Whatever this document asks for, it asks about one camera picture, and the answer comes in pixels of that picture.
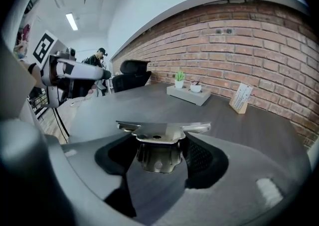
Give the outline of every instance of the dark gray tabletop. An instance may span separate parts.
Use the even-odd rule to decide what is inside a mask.
[[[155,123],[211,122],[204,135],[254,148],[290,172],[302,183],[310,172],[306,150],[291,123],[276,114],[248,106],[243,115],[229,99],[211,95],[197,106],[166,94],[168,84],[148,85],[83,101],[73,120],[70,143],[85,142],[122,133],[117,120]],[[150,225],[182,195],[187,178],[183,162],[169,175],[145,173],[133,162],[128,173],[137,221]]]
[[[211,95],[202,105],[166,94],[160,83],[83,101],[71,126],[70,143],[121,133],[116,120],[135,122],[211,122],[205,135],[252,147],[301,176],[309,160],[289,120],[248,106],[237,114],[229,99]]]

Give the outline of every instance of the white bowl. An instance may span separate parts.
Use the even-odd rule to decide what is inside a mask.
[[[190,89],[194,93],[199,93],[201,91],[201,85],[191,85]]]

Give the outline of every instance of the black cap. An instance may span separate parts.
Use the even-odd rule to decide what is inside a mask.
[[[99,48],[99,51],[101,51],[103,53],[103,55],[107,56],[107,53],[105,53],[105,49],[104,48]]]

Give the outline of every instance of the black office chair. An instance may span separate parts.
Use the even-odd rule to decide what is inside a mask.
[[[120,92],[132,88],[144,86],[151,76],[151,71],[147,71],[150,61],[126,60],[121,64],[121,75],[112,79],[114,92]]]

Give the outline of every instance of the ceiling light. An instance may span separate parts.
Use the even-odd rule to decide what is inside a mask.
[[[74,21],[72,13],[67,14],[66,18],[69,20],[69,23],[70,23],[73,31],[76,31],[78,29],[78,27],[76,26],[76,23]]]

